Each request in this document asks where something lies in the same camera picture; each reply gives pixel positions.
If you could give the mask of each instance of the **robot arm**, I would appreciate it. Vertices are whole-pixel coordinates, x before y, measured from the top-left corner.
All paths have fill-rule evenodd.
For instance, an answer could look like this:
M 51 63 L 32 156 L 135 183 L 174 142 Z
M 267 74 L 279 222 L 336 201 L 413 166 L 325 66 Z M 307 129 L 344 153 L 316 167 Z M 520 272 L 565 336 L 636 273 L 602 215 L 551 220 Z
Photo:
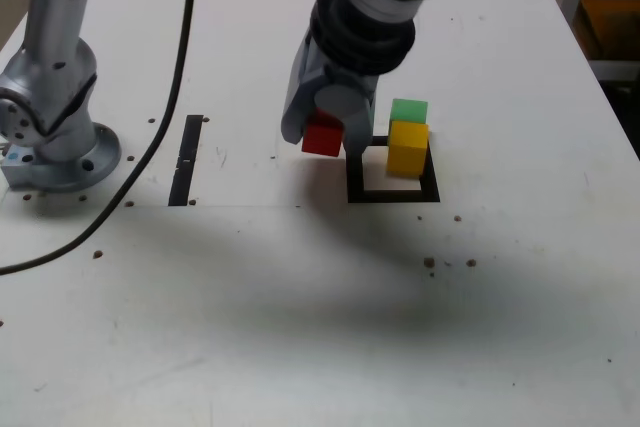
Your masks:
M 347 155 L 373 137 L 378 78 L 413 46 L 413 18 L 423 0 L 316 0 L 296 55 L 281 131 L 297 144 L 321 111 L 342 122 Z
M 0 74 L 2 171 L 12 188 L 79 190 L 117 165 L 115 134 L 91 122 L 96 58 L 80 39 L 87 0 L 31 0 L 20 50 Z

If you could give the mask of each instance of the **cube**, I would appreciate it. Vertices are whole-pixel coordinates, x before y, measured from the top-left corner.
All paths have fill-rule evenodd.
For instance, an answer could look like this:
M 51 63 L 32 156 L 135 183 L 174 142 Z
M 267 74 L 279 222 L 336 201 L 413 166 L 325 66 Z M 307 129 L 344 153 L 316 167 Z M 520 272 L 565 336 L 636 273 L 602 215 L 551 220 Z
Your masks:
M 387 172 L 401 177 L 420 177 L 429 147 L 429 126 L 395 120 L 389 134 Z
M 394 120 L 412 122 L 414 124 L 426 124 L 428 107 L 429 104 L 427 102 L 419 100 L 393 99 L 389 120 L 389 133 L 391 133 L 391 123 Z
M 302 151 L 308 154 L 338 157 L 343 133 L 342 122 L 318 110 L 307 122 L 302 140 Z

